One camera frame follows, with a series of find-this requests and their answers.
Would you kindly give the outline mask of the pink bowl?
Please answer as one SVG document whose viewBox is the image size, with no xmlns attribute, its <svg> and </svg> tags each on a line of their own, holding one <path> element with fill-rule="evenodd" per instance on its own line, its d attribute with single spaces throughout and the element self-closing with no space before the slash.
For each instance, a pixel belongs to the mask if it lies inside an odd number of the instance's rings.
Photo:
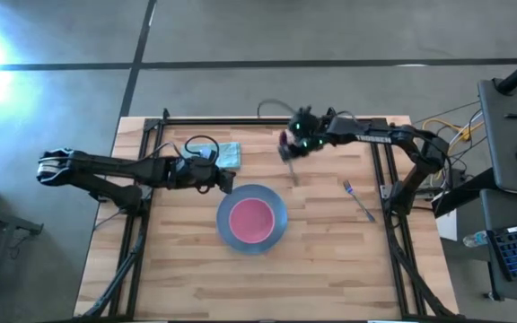
<svg viewBox="0 0 517 323">
<path fill-rule="evenodd" d="M 258 244 L 265 241 L 274 230 L 274 211 L 262 199 L 244 198 L 232 208 L 228 223 L 237 240 Z"/>
</svg>

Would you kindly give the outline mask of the black desk support beam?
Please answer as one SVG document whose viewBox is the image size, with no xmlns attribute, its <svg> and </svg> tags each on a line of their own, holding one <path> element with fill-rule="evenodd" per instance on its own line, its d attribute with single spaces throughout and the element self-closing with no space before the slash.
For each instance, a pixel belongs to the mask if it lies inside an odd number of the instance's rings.
<svg viewBox="0 0 517 323">
<path fill-rule="evenodd" d="M 479 192 L 482 189 L 497 189 L 494 170 L 492 168 L 479 173 L 473 179 L 464 182 L 456 188 L 444 190 L 440 197 L 432 201 L 434 217 L 439 218 L 479 198 Z"/>
</svg>

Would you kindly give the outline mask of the grey desk top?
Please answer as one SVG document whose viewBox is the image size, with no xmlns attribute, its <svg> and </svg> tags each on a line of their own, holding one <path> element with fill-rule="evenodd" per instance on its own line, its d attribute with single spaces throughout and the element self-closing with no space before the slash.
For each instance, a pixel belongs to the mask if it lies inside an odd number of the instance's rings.
<svg viewBox="0 0 517 323">
<path fill-rule="evenodd" d="M 510 95 L 503 95 L 495 89 L 493 82 L 483 80 L 478 83 L 478 96 L 495 184 L 503 191 L 517 193 L 517 119 L 504 118 L 504 114 L 517 114 L 517 89 Z"/>
</svg>

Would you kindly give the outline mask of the teal folded cloth napkin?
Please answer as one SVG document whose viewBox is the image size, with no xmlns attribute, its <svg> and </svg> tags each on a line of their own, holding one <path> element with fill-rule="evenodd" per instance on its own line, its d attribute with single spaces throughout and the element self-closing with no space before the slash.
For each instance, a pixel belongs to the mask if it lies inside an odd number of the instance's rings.
<svg viewBox="0 0 517 323">
<path fill-rule="evenodd" d="M 199 151 L 208 147 L 218 152 L 218 158 L 215 164 L 220 168 L 237 170 L 241 166 L 241 145 L 238 142 L 220 143 L 215 145 L 209 144 L 189 144 L 188 148 L 182 147 L 181 154 L 184 157 L 190 157 L 199 153 Z"/>
</svg>

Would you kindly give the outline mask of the clear plastic water bottle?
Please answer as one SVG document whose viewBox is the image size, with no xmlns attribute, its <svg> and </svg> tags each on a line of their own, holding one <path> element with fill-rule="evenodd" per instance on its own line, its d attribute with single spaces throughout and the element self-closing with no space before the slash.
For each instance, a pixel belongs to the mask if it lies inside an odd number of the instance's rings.
<svg viewBox="0 0 517 323">
<path fill-rule="evenodd" d="M 463 244 L 468 248 L 476 248 L 485 246 L 488 244 L 488 237 L 486 231 L 478 231 L 467 236 L 464 236 L 462 239 Z"/>
</svg>

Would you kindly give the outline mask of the iridescent spoon with green handle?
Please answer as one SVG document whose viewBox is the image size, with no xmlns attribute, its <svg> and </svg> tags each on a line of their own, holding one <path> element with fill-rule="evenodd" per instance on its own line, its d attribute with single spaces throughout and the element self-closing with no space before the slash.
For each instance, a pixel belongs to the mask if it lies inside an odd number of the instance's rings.
<svg viewBox="0 0 517 323">
<path fill-rule="evenodd" d="M 285 131 L 282 131 L 280 133 L 280 136 L 279 136 L 279 146 L 280 145 L 289 145 L 288 137 L 287 137 L 287 134 L 286 134 Z M 290 160 L 290 161 L 283 161 L 283 162 L 288 166 L 289 174 L 291 176 L 293 184 L 294 184 L 295 187 L 297 187 L 299 185 L 299 180 L 298 180 L 298 177 L 297 177 L 296 173 L 294 172 L 294 166 L 292 165 L 292 160 Z"/>
</svg>

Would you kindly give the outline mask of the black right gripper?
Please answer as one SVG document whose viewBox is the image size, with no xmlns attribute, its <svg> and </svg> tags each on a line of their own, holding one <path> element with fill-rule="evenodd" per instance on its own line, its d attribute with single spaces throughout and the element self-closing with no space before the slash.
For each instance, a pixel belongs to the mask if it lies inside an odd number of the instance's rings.
<svg viewBox="0 0 517 323">
<path fill-rule="evenodd" d="M 280 145 L 279 154 L 283 161 L 306 157 L 309 153 L 321 150 L 328 142 L 327 128 L 332 114 L 317 117 L 311 113 L 311 107 L 301 107 L 291 117 L 287 125 L 293 141 L 289 145 Z"/>
</svg>

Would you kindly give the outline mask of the dark grey low desk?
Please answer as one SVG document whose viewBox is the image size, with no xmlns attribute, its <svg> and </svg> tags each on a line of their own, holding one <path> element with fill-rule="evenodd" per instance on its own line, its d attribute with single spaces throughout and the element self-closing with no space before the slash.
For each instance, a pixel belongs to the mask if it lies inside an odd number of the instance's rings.
<svg viewBox="0 0 517 323">
<path fill-rule="evenodd" d="M 480 192 L 486 232 L 517 226 L 517 194 L 484 189 Z M 517 300 L 517 281 L 508 281 L 501 272 L 497 258 L 488 242 L 489 271 L 492 293 L 495 298 Z"/>
</svg>

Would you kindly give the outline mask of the black aluminium table frame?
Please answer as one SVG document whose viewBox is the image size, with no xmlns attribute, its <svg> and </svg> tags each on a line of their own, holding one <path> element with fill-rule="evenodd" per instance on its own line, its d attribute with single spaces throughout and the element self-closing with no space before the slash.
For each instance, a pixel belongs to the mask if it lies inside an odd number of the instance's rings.
<svg viewBox="0 0 517 323">
<path fill-rule="evenodd" d="M 458 311 L 434 216 L 423 205 L 394 236 L 428 285 L 422 292 L 390 254 L 380 185 L 408 173 L 399 148 L 350 144 L 297 164 L 294 186 L 276 145 L 285 117 L 122 118 L 112 153 L 137 159 L 160 142 L 209 135 L 241 145 L 237 185 L 258 183 L 283 198 L 289 225 L 263 255 L 226 246 L 215 225 L 217 189 L 158 189 L 145 252 L 98 323 L 132 321 L 327 321 L 447 319 Z M 348 180 L 374 216 L 344 189 Z"/>
</svg>

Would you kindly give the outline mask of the blue-grey round plate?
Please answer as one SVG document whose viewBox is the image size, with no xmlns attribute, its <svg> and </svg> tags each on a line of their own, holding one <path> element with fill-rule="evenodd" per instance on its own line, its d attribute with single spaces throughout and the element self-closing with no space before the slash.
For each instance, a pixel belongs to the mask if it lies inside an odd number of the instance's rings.
<svg viewBox="0 0 517 323">
<path fill-rule="evenodd" d="M 270 236 L 258 244 L 247 244 L 237 240 L 229 229 L 228 217 L 234 205 L 244 198 L 258 198 L 268 203 L 274 211 L 275 227 Z M 288 224 L 288 213 L 284 200 L 274 190 L 258 184 L 235 188 L 217 208 L 216 229 L 223 242 L 232 249 L 247 255 L 267 253 L 284 236 Z"/>
</svg>

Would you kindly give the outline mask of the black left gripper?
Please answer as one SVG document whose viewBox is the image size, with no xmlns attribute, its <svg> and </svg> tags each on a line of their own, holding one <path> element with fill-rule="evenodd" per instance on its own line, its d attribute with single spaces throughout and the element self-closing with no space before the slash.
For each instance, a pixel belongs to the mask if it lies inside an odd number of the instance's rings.
<svg viewBox="0 0 517 323">
<path fill-rule="evenodd" d="M 231 194 L 235 176 L 234 171 L 219 170 L 208 158 L 178 158 L 168 175 L 168 189 L 195 188 L 200 194 L 205 194 L 210 188 L 220 187 L 225 194 Z"/>
</svg>

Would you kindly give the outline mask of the iridescent fork with green handle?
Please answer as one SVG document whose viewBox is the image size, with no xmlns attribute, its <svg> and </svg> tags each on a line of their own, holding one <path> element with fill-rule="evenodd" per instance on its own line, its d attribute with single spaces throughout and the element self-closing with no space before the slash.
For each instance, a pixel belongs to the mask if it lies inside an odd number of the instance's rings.
<svg viewBox="0 0 517 323">
<path fill-rule="evenodd" d="M 343 181 L 343 186 L 344 186 L 344 189 L 345 191 L 347 192 L 347 194 L 349 194 L 355 201 L 356 203 L 359 205 L 359 207 L 361 208 L 361 210 L 364 212 L 364 214 L 366 215 L 367 219 L 369 222 L 371 223 L 375 223 L 376 220 L 374 218 L 374 216 L 370 213 L 370 211 L 364 206 L 364 204 L 362 203 L 361 199 L 356 195 L 352 185 L 350 184 L 350 182 L 348 180 L 344 180 Z"/>
</svg>

